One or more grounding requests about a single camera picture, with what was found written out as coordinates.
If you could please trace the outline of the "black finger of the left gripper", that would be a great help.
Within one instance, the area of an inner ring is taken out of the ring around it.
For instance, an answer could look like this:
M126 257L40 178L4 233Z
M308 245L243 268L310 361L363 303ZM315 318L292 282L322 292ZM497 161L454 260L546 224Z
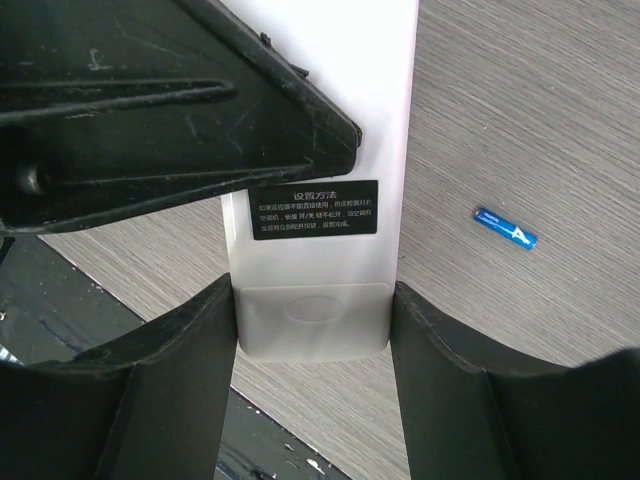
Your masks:
M349 173L361 128L219 1L1 5L1 231Z

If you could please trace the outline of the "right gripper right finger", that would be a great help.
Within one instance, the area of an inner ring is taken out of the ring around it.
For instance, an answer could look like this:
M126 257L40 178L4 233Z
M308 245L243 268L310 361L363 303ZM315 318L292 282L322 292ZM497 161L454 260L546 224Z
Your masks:
M395 289L391 352L415 479L635 479L639 352L576 366L501 344Z

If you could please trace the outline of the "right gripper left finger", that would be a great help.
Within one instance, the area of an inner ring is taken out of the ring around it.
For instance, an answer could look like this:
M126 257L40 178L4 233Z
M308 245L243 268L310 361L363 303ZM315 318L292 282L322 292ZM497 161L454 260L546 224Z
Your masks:
M66 362L1 366L5 479L210 479L236 353L221 276Z

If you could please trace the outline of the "blue battery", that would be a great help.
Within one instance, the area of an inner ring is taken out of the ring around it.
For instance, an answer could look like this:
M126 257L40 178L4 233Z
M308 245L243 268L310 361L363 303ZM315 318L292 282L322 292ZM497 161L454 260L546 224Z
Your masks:
M535 234L522 229L484 207L478 208L474 212L473 218L476 222L526 250L532 250L537 244L538 238Z

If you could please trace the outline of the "white remote control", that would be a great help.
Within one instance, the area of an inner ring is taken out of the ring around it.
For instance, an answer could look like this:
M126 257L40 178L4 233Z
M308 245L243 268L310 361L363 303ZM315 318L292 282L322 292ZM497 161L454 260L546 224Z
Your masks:
M363 131L354 169L221 200L239 344L256 362L364 358L388 342L419 5L233 1Z

